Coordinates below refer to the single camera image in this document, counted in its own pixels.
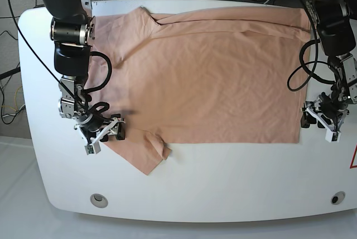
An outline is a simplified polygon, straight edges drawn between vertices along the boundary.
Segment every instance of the white tabletop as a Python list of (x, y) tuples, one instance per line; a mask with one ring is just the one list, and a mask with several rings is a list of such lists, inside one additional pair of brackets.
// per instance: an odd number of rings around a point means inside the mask
[[(208, 0), (121, 0), (94, 2), (96, 16), (122, 14), (138, 6), (153, 13), (256, 4)], [(51, 16), (44, 8), (26, 11), (20, 28), (33, 49), (54, 70)], [(357, 169), (350, 169), (356, 147), (357, 108), (342, 127), (338, 144), (325, 131), (302, 130), (293, 144), (173, 144), (172, 154), (145, 176), (102, 145), (87, 156), (73, 130), (59, 116), (57, 82), (19, 39), (21, 74), (33, 146), (50, 202), (67, 211), (100, 216), (170, 222), (238, 222), (292, 218), (357, 208)], [(326, 60), (320, 54), (320, 60)], [(317, 72), (332, 78), (319, 66)], [(328, 87), (308, 85), (313, 100)], [(343, 191), (345, 200), (332, 205)], [(99, 209), (92, 194), (109, 204)]]
[(357, 234), (357, 211), (250, 223), (129, 221), (62, 211), (47, 200), (31, 140), (0, 136), (0, 156), (5, 239), (355, 239)]

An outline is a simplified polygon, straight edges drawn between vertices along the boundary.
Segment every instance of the t-shirt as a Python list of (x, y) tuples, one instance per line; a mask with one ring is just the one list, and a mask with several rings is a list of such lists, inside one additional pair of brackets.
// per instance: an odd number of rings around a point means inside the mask
[[(178, 15), (137, 8), (97, 18), (94, 49), (113, 65), (92, 104), (121, 113), (127, 137), (105, 144), (145, 174), (170, 153), (168, 143), (298, 143), (306, 89), (286, 83), (300, 64), (310, 24), (302, 9), (234, 7)], [(90, 62), (86, 88), (107, 66)], [(306, 79), (297, 73), (292, 85)]]

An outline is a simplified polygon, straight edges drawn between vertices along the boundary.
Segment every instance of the metal grommet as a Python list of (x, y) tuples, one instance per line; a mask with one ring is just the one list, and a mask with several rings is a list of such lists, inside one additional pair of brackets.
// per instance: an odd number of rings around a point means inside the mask
[(340, 203), (343, 202), (343, 200), (345, 199), (346, 194), (345, 192), (338, 192), (336, 193), (334, 196), (332, 196), (331, 198), (331, 204), (333, 205), (338, 205)]
[(105, 208), (108, 205), (108, 200), (101, 194), (92, 194), (90, 197), (90, 202), (98, 208)]

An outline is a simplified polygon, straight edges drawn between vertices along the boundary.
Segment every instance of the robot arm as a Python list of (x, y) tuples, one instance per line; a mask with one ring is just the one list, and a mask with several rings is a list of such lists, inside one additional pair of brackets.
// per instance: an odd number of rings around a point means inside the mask
[[(59, 111), (62, 118), (76, 120), (75, 129), (85, 141), (87, 154), (100, 151), (99, 141), (107, 141), (108, 136), (124, 140), (124, 119), (119, 114), (111, 118), (102, 113), (109, 109), (109, 104), (99, 102), (91, 107), (89, 93), (100, 90), (109, 81), (112, 67), (107, 56), (91, 52), (94, 42), (95, 17), (91, 13), (91, 0), (44, 0), (44, 4), (53, 15), (51, 39), (55, 43), (55, 69), (62, 74), (61, 82), (71, 91), (73, 99), (61, 85), (62, 97)], [(88, 79), (88, 67), (91, 56), (100, 56), (108, 64), (108, 76), (102, 85), (84, 89)]]
[(350, 18), (357, 16), (356, 0), (311, 0), (311, 16), (316, 22), (327, 64), (335, 74), (330, 95), (321, 93), (302, 108), (301, 127), (318, 123), (326, 140), (338, 142), (348, 106), (357, 104), (357, 61), (350, 53), (356, 47)]

